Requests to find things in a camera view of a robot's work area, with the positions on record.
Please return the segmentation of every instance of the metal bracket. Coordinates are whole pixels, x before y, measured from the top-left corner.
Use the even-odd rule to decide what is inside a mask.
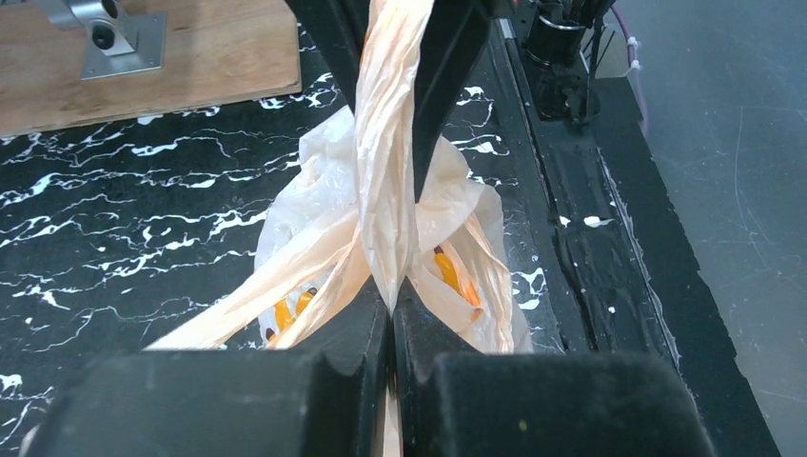
[[[84,29],[87,48],[81,79],[163,66],[165,12],[128,15],[116,0],[34,0],[59,30]]]

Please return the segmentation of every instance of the wooden plank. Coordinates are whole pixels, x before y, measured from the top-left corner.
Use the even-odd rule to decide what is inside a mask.
[[[297,21],[284,0],[124,0],[167,12],[163,67],[81,81],[86,35],[33,4],[0,9],[0,136],[300,91]]]

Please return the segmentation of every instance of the black marble surface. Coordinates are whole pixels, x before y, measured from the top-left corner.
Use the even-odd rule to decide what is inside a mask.
[[[237,288],[301,135],[344,105],[301,32],[303,93],[0,139],[0,456],[93,357],[136,351]],[[536,350],[563,351],[482,61],[445,135],[499,192]],[[229,348],[258,348],[253,324]]]

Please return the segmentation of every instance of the gray floor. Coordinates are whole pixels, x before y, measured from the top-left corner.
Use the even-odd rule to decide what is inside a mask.
[[[620,0],[649,143],[785,456],[807,452],[807,3]]]

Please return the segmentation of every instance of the black cylinder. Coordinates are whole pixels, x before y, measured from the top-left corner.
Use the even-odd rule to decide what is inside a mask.
[[[585,27],[567,22],[555,24],[542,14],[536,14],[526,41],[526,50],[534,61],[570,66],[574,62]]]

